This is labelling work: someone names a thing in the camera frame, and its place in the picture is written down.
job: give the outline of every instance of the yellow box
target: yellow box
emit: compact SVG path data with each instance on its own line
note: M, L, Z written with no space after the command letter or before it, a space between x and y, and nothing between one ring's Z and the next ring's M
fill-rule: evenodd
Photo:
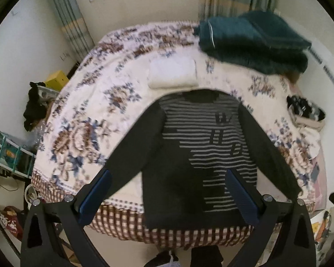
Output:
M61 91L64 85L68 83L69 79L64 74L62 70L51 74L45 81L46 87L54 89L56 91Z

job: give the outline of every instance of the black pants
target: black pants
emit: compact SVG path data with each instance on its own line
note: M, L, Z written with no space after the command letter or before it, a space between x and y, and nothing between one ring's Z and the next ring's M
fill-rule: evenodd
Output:
M149 261L144 267L158 267L167 264L173 256L173 261L178 257L171 251L163 251ZM191 267L222 267L223 256L218 246L202 246L191 250Z

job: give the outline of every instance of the person's leg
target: person's leg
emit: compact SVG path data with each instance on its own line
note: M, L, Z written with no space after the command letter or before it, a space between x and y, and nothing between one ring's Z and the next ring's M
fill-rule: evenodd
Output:
M191 250L191 267L222 267L223 256L218 246L202 246Z

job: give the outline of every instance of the white folded cloth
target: white folded cloth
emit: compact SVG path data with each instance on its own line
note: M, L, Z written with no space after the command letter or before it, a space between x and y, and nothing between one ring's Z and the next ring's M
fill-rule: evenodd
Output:
M148 85L150 88L197 86L196 62L191 57L158 57L150 62Z

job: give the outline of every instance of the checkered bed skirt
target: checkered bed skirt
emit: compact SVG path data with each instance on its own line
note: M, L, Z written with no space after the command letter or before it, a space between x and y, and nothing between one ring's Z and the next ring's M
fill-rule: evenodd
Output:
M52 186L44 181L37 172L32 175L32 184L47 202L60 202L66 195L58 186ZM122 241L131 240L170 248L182 247L185 250L205 245L233 246L244 243L253 230L252 226L187 231L151 230L143 225L143 214L118 209L110 204L100 206L90 227L98 233L107 234ZM277 224L274 232L278 232L280 227L281 225Z

